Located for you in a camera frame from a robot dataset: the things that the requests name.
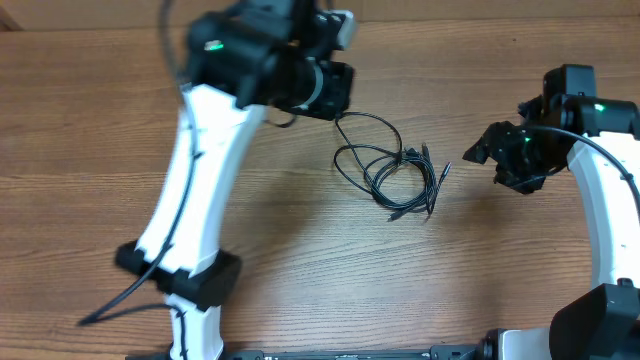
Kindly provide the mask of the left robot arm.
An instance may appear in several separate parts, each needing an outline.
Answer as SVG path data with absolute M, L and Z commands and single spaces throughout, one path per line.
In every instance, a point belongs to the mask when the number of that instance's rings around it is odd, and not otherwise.
M 222 356 L 221 307 L 241 261 L 219 237 L 239 168 L 270 108 L 322 120 L 348 108 L 354 71 L 332 55 L 349 47 L 356 26 L 352 12 L 313 1 L 240 1 L 190 25 L 163 189 L 141 236 L 115 256 L 163 294 L 167 358 Z

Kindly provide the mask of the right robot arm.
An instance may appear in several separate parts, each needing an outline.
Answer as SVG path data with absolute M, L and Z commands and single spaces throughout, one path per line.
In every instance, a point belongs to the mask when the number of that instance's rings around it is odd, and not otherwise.
M 520 125 L 491 124 L 463 155 L 496 163 L 496 183 L 529 195 L 568 169 L 591 248 L 590 290 L 551 323 L 496 329 L 474 359 L 636 359 L 639 356 L 639 108 L 598 96 L 593 67 L 547 72 L 540 96 L 519 105 Z

